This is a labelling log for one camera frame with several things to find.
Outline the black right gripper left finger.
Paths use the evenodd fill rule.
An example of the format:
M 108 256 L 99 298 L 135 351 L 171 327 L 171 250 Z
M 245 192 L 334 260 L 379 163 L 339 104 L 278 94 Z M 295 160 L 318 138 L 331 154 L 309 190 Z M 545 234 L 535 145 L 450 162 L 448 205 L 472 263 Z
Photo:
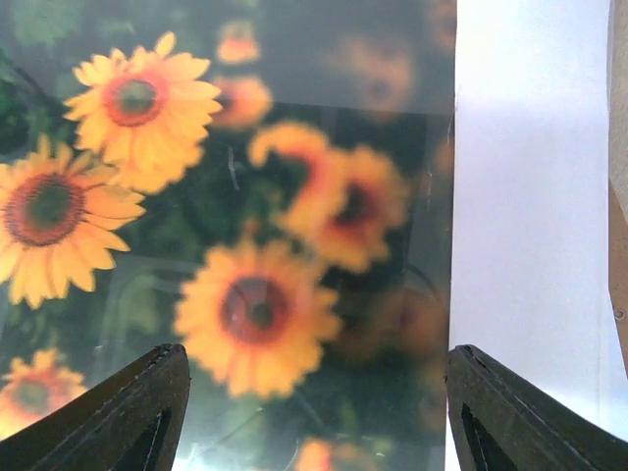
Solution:
M 180 344 L 162 344 L 1 442 L 3 470 L 170 470 L 190 389 Z

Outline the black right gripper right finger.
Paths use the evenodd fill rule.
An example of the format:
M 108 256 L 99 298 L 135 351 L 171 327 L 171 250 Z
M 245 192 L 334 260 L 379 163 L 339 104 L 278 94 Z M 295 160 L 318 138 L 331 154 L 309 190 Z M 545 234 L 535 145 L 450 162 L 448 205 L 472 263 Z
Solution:
M 471 344 L 447 354 L 448 417 L 462 470 L 625 470 L 627 443 Z

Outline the white mat board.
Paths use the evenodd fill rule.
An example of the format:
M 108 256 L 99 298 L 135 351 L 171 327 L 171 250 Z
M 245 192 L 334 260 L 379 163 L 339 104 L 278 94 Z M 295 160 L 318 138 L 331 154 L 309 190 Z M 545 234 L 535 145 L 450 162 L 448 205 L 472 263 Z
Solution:
M 627 443 L 608 288 L 610 3 L 458 4 L 449 344 Z

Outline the sunflower photo print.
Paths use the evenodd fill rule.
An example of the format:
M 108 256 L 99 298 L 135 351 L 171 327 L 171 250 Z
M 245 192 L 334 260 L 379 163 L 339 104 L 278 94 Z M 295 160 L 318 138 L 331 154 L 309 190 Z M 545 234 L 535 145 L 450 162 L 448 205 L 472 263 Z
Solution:
M 1 5 L 1 466 L 161 343 L 177 470 L 441 470 L 453 1 Z

